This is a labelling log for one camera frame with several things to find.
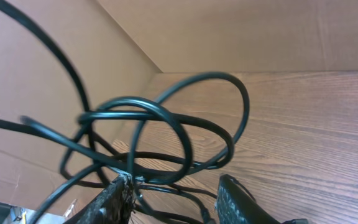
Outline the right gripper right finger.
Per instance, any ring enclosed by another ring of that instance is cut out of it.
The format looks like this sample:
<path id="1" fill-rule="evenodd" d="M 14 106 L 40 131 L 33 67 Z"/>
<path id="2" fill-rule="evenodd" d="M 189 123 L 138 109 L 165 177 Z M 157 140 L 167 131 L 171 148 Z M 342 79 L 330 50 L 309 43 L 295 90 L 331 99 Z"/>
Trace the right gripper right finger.
<path id="1" fill-rule="evenodd" d="M 220 224 L 281 224 L 260 207 L 254 196 L 229 174 L 219 178 L 216 211 Z"/>

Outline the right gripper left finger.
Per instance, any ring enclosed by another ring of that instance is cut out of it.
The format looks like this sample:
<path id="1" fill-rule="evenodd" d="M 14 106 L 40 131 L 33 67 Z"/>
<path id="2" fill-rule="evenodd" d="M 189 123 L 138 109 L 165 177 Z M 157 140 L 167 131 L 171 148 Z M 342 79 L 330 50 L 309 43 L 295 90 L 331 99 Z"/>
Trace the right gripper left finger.
<path id="1" fill-rule="evenodd" d="M 120 174 L 85 208 L 64 224 L 128 224 L 134 209 L 134 184 Z"/>

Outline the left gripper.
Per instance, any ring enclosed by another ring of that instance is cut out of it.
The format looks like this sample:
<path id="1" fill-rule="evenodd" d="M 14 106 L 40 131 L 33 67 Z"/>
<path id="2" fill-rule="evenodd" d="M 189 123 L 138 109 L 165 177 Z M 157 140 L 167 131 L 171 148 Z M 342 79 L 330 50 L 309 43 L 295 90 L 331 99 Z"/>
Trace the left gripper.
<path id="1" fill-rule="evenodd" d="M 0 224 L 29 224 L 36 211 L 0 202 Z"/>

